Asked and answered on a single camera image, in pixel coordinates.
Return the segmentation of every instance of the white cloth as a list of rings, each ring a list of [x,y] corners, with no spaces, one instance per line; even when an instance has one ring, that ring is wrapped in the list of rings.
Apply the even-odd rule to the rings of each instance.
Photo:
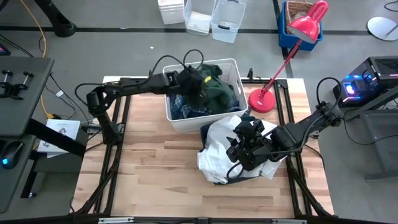
[[[236,163],[231,162],[226,154],[227,149],[231,146],[226,137],[238,138],[233,130],[241,121],[240,117],[232,116],[216,121],[210,126],[205,149],[198,153],[198,167],[208,181],[222,184],[228,183],[226,173]],[[264,125],[262,135],[276,127],[275,124],[268,121],[262,121],[262,123]],[[268,179],[272,179],[282,160],[279,162],[266,161],[249,172],[244,170],[241,177],[258,177],[261,174]],[[242,166],[235,167],[229,176],[235,177],[239,175],[241,169]]]

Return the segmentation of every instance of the red desk lamp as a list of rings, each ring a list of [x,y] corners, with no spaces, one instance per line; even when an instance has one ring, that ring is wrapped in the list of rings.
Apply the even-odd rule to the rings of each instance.
[[[290,59],[299,49],[301,42],[304,40],[314,44],[319,34],[319,22],[328,10],[328,3],[324,0],[317,1],[308,10],[307,14],[291,22],[287,29],[299,38],[294,48],[290,51],[284,64],[279,68],[278,72],[272,77],[270,82],[262,87],[262,89],[254,90],[249,96],[250,107],[259,113],[270,112],[275,106],[275,97],[269,91],[279,73],[285,68]]]

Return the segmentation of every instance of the plaid shirt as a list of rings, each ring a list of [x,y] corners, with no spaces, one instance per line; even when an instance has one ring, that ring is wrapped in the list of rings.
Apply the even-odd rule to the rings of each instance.
[[[185,98],[181,95],[170,96],[170,105],[173,120],[211,115],[211,111],[208,108],[189,105],[185,102]],[[225,113],[239,110],[239,101],[234,98],[231,100],[231,102],[229,102],[228,110]]]

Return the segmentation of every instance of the white storage bin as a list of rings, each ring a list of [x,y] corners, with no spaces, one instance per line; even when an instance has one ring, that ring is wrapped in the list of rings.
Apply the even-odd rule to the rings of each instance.
[[[220,0],[211,18],[213,39],[235,42],[245,10],[246,4],[238,0]]]
[[[236,112],[214,114],[209,116],[201,116],[197,118],[187,118],[173,120],[171,109],[170,109],[170,98],[165,95],[165,106],[166,106],[166,117],[171,122],[174,130],[178,133],[187,133],[190,131],[198,131],[200,128],[206,124],[211,124],[218,121],[221,118],[227,116],[242,116],[244,112],[248,109],[248,102],[246,101],[246,96],[244,95],[243,85],[241,78],[239,76],[238,66],[234,59],[221,59],[221,60],[209,60],[203,63],[208,65],[218,65],[222,69],[223,74],[220,75],[220,79],[233,86],[235,96],[239,101],[240,110]],[[187,63],[187,65],[192,65],[194,68],[199,66],[200,62]],[[170,65],[163,68],[163,72],[177,71],[181,72],[183,70],[182,65]]]
[[[216,0],[188,0],[184,9],[187,32],[208,35]]]
[[[183,0],[158,0],[157,3],[165,25],[184,22]]]

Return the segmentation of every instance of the plastic container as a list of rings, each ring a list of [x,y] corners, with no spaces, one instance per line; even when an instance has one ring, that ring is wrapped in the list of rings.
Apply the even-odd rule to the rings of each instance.
[[[291,49],[294,46],[294,44],[296,44],[297,41],[299,41],[299,38],[292,34],[286,34],[285,7],[286,7],[286,2],[282,4],[282,12],[278,18],[279,47],[286,47]],[[314,44],[310,44],[308,42],[303,41],[299,49],[311,51],[316,46],[316,44],[321,40],[323,40],[323,29],[322,29],[322,23],[320,22],[320,33],[318,35],[317,41]]]
[[[183,0],[158,0],[160,15],[163,23],[178,24],[184,22],[184,1]]]
[[[198,131],[200,128],[206,124],[211,124],[215,121],[218,121],[221,118],[225,118],[227,116],[242,116],[244,112],[248,109],[248,102],[246,100],[246,96],[244,95],[243,85],[241,82],[241,78],[239,76],[238,66],[234,59],[220,59],[220,60],[209,60],[203,63],[210,65],[218,65],[220,69],[222,69],[223,74],[220,75],[220,79],[230,85],[233,86],[235,96],[239,100],[239,107],[241,110],[230,113],[223,114],[214,114],[209,116],[202,116],[197,118],[187,118],[187,119],[179,119],[173,120],[170,110],[170,98],[165,95],[165,106],[166,106],[166,117],[171,122],[174,130],[178,133],[187,133],[190,131]],[[193,67],[197,67],[200,62],[188,63],[187,65],[192,65]],[[171,71],[182,71],[183,67],[181,65],[170,65],[163,68],[163,72],[171,72]]]
[[[188,0],[184,9],[185,27],[188,33],[208,35],[211,15],[216,0]]]
[[[213,39],[235,42],[245,10],[246,4],[238,0],[220,0],[211,18]]]

